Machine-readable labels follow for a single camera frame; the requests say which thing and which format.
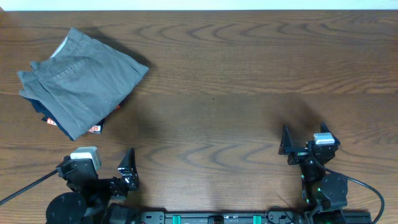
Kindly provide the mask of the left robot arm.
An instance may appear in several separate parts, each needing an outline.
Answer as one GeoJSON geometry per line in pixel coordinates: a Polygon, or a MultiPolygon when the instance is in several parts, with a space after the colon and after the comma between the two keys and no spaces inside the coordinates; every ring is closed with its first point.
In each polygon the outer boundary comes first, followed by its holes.
{"type": "Polygon", "coordinates": [[[127,151],[118,166],[121,177],[100,179],[97,170],[101,159],[97,147],[79,147],[56,167],[58,176],[71,190],[55,197],[47,207],[47,223],[139,223],[137,209],[128,208],[112,199],[126,199],[139,189],[135,152],[127,151]]]}

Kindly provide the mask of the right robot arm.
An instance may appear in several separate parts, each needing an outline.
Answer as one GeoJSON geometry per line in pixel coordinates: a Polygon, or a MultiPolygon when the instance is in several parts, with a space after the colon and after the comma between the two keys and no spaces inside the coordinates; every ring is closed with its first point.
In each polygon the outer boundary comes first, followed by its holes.
{"type": "Polygon", "coordinates": [[[289,165],[298,165],[302,173],[302,199],[308,210],[295,217],[296,223],[343,223],[334,211],[347,206],[348,181],[341,174],[327,171],[324,165],[335,157],[340,141],[322,123],[304,147],[295,147],[288,127],[282,128],[278,154],[287,156],[289,165]]]}

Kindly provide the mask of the grey shorts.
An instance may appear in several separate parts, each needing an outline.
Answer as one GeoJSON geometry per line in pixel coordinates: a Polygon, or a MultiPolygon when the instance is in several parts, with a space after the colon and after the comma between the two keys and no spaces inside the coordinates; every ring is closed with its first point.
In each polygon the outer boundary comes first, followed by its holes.
{"type": "Polygon", "coordinates": [[[125,99],[144,78],[148,67],[132,57],[72,28],[50,58],[32,61],[19,71],[23,98],[59,96],[125,99]]]}

